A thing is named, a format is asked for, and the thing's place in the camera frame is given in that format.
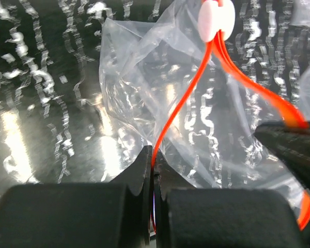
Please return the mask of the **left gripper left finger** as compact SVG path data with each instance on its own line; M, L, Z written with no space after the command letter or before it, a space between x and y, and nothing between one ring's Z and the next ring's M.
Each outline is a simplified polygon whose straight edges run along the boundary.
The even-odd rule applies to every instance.
M0 247L146 247L150 160L145 146L110 182L22 184L0 198Z

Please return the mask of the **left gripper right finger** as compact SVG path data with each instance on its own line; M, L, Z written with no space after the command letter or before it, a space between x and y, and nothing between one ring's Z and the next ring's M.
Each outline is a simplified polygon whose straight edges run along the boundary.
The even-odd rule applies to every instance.
M162 154L154 166L158 247L304 247L288 201L268 189L197 189Z

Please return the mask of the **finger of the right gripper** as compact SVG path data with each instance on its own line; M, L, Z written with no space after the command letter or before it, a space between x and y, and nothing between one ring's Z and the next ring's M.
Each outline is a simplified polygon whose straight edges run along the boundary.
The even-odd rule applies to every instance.
M282 121L259 125L254 136L278 157L305 186L310 186L310 121L308 128L290 128Z

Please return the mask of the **clear bag orange zipper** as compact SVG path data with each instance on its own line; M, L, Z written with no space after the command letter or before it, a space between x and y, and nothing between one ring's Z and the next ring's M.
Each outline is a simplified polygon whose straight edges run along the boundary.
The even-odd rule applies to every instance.
M201 1L174 1L154 23L108 19L99 82L128 158L155 145L206 50L197 30ZM233 1L225 49L243 74L310 120L310 1ZM304 208L303 190L254 136L281 120L273 104L229 73L217 51L186 99L159 155L198 188L270 188Z

